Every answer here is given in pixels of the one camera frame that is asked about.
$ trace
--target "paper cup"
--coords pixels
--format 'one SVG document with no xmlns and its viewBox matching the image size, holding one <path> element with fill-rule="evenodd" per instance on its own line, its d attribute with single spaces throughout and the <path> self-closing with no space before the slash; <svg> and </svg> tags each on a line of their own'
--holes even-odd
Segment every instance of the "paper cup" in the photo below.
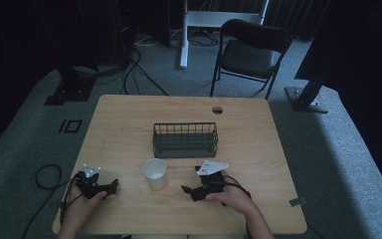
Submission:
<svg viewBox="0 0 382 239">
<path fill-rule="evenodd" d="M 152 158 L 144 164 L 142 171 L 151 189 L 159 190 L 166 186 L 166 168 L 166 163 L 159 158 Z"/>
</svg>

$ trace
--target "stand base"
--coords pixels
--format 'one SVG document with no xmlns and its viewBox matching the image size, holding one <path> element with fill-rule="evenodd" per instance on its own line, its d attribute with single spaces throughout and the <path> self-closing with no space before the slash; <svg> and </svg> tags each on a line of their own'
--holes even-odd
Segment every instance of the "stand base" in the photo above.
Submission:
<svg viewBox="0 0 382 239">
<path fill-rule="evenodd" d="M 321 103 L 315 99 L 308 106 L 301 105 L 299 103 L 299 94 L 303 91 L 303 88 L 295 88 L 295 87 L 286 87 L 285 92 L 289 101 L 292 105 L 292 108 L 295 112 L 308 112 L 308 113 L 321 113 L 327 114 L 328 110 L 321 105 Z"/>
<path fill-rule="evenodd" d="M 62 80 L 58 85 L 53 96 L 48 97 L 45 106 L 62 106 L 64 102 L 86 102 L 89 100 L 93 87 L 96 82 L 95 77 L 77 76 L 79 82 L 75 89 L 66 90 L 67 82 Z"/>
</svg>

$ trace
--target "hand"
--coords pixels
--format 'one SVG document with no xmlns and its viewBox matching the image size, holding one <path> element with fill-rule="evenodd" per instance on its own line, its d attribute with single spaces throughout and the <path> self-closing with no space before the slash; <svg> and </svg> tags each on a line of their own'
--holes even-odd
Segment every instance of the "hand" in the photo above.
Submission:
<svg viewBox="0 0 382 239">
<path fill-rule="evenodd" d="M 225 170 L 222 170 L 222 174 L 225 178 L 225 182 L 238 184 L 238 182 L 231 178 Z M 236 186 L 226 185 L 223 188 L 223 192 L 210 193 L 206 196 L 206 200 L 223 202 L 240 213 L 257 210 L 257 208 L 255 208 L 257 207 L 256 204 L 254 204 L 247 193 Z"/>
<path fill-rule="evenodd" d="M 58 239 L 77 238 L 83 225 L 92 215 L 98 203 L 104 199 L 107 192 L 102 191 L 91 199 L 87 199 L 76 185 L 76 181 L 70 190 L 70 199 L 67 211 L 65 212 L 64 222 L 58 234 Z"/>
</svg>

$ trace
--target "chair backrest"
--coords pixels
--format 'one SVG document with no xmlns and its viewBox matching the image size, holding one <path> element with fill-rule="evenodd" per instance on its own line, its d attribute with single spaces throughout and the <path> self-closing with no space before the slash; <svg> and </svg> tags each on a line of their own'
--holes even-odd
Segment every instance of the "chair backrest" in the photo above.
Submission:
<svg viewBox="0 0 382 239">
<path fill-rule="evenodd" d="M 231 19 L 221 28 L 222 34 L 228 34 L 255 47 L 284 54 L 292 42 L 292 35 L 285 29 L 250 23 L 240 19 Z"/>
</svg>

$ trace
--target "black wire basket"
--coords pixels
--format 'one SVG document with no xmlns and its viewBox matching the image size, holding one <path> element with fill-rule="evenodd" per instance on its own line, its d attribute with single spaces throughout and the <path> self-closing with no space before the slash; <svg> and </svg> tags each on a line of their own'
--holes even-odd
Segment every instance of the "black wire basket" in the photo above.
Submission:
<svg viewBox="0 0 382 239">
<path fill-rule="evenodd" d="M 158 158 L 214 157 L 217 143 L 214 122 L 165 122 L 153 127 L 153 150 Z"/>
</svg>

